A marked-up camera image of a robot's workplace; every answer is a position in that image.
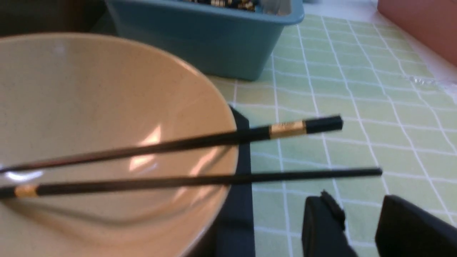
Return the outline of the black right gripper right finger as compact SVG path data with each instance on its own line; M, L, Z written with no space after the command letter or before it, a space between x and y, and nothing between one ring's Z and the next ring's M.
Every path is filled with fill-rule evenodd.
M375 243L381 257L455 257L457 230L397 195L386 195Z

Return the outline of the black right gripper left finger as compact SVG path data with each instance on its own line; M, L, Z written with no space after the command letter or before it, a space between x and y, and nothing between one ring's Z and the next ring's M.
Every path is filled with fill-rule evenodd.
M302 223L304 257L356 257L345 235L346 215L325 190L305 200Z

